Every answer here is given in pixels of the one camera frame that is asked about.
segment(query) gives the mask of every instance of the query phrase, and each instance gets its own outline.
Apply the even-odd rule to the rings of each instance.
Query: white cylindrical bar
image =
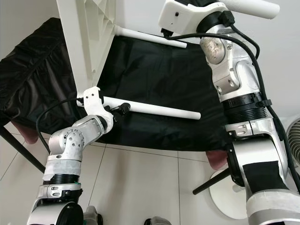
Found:
[[[111,108],[114,108],[123,103],[129,103],[130,111],[132,112],[149,113],[149,114],[156,114],[156,115],[163,115],[163,116],[173,116],[173,117],[180,117],[180,118],[193,119],[193,120],[199,120],[201,117],[201,114],[199,112],[173,109],[173,108],[162,107],[158,105],[149,105],[145,103],[132,102],[132,101],[127,101],[127,100],[112,98],[112,97],[104,97],[103,106],[108,105]]]
[[[220,0],[220,2],[231,11],[265,19],[274,19],[280,11],[279,5],[264,0]]]
[[[159,43],[159,44],[163,44],[163,45],[171,45],[171,46],[175,46],[175,47],[179,47],[179,48],[187,47],[187,44],[184,42],[171,41],[171,40],[167,40],[163,37],[158,37],[158,36],[154,36],[151,34],[145,34],[145,33],[135,31],[135,30],[129,30],[129,29],[122,28],[119,26],[115,26],[115,35],[116,36],[125,36],[125,37],[130,37],[130,38],[137,38],[137,39],[144,40],[144,41],[151,41],[151,42],[155,42],[155,43]]]

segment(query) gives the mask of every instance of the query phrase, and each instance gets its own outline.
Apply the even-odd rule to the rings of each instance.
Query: fan grille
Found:
[[[300,119],[297,119],[288,130],[288,140],[291,146],[292,155],[300,164]]]

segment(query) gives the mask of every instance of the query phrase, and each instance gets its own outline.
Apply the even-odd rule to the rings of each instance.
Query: black metal leg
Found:
[[[209,188],[210,186],[214,185],[215,183],[218,183],[220,180],[223,180],[225,177],[228,177],[230,175],[229,168],[225,169],[223,172],[219,173],[217,176],[211,178],[209,181],[205,182],[201,186],[197,187],[193,194],[196,195],[205,189]]]
[[[21,143],[15,139],[3,126],[0,127],[0,135],[18,152],[20,152],[28,161],[30,161],[39,171],[45,172],[45,167],[41,164]]]

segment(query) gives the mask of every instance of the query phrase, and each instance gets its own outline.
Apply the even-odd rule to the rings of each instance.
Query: black cloth backdrop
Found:
[[[162,150],[206,151],[229,143],[226,119],[199,45],[186,49],[115,37],[98,87],[105,96],[200,112],[200,120],[129,112],[98,141]],[[60,20],[51,18],[0,62],[1,124],[35,128],[50,105],[76,97]],[[41,131],[71,126],[85,116],[75,102],[50,111]]]

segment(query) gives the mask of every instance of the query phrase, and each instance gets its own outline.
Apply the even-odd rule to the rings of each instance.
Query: black cable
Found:
[[[39,130],[39,123],[40,123],[40,120],[41,120],[41,118],[42,118],[48,111],[50,111],[51,109],[53,109],[53,108],[55,108],[55,107],[57,107],[57,106],[59,106],[59,105],[65,103],[65,102],[76,101],[76,100],[81,100],[81,99],[80,99],[80,98],[74,97],[74,98],[69,98],[69,99],[60,101],[60,102],[58,102],[58,103],[56,103],[56,104],[53,104],[53,105],[50,106],[48,109],[46,109],[45,111],[43,111],[43,112],[40,114],[40,116],[38,117],[37,122],[36,122],[37,135],[38,135],[38,137],[41,139],[43,145],[45,146],[45,148],[47,149],[47,151],[48,151],[49,154],[50,154],[49,146],[48,146],[47,142],[45,141],[45,139],[43,138],[43,136],[42,136],[42,134],[41,134],[41,131]]]
[[[226,35],[210,34],[210,33],[186,34],[186,35],[175,36],[175,37],[166,37],[166,39],[168,39],[168,40],[179,40],[179,39],[184,39],[184,38],[203,38],[203,37],[220,38],[220,39],[224,39],[224,40],[229,40],[229,41],[232,41],[232,42],[236,43],[240,47],[242,47],[247,52],[250,59],[252,60],[253,66],[254,66],[256,74],[257,74],[258,82],[259,82],[259,85],[260,85],[260,91],[261,91],[262,99],[263,100],[268,99],[267,95],[266,95],[264,83],[263,83],[263,75],[262,75],[261,70],[259,68],[256,57],[254,56],[252,51],[248,48],[248,46],[245,45],[243,42],[239,41],[238,39],[236,39],[234,37],[229,37],[229,36],[226,36]],[[294,166],[293,158],[292,158],[292,154],[291,154],[291,148],[290,148],[290,145],[289,145],[286,133],[285,133],[285,129],[284,129],[279,117],[277,116],[275,111],[272,109],[272,107],[267,106],[267,109],[269,110],[272,117],[277,121],[277,124],[279,125],[279,127],[277,129],[280,129],[281,133],[283,134],[282,138],[283,138],[283,141],[284,141],[284,144],[285,144],[285,151],[286,151],[286,156],[287,156],[288,167],[290,168],[292,178],[294,179],[295,185],[296,185],[297,190],[300,194],[300,179],[299,179],[298,174],[295,170],[295,166]]]
[[[248,41],[249,43],[251,43],[255,47],[255,49],[256,49],[255,58],[258,59],[259,54],[261,52],[261,49],[260,49],[259,45],[254,40],[249,38],[247,35],[245,35],[241,31],[239,31],[233,24],[230,27],[234,32],[236,32],[238,35],[240,35],[242,38],[244,38],[246,41]]]

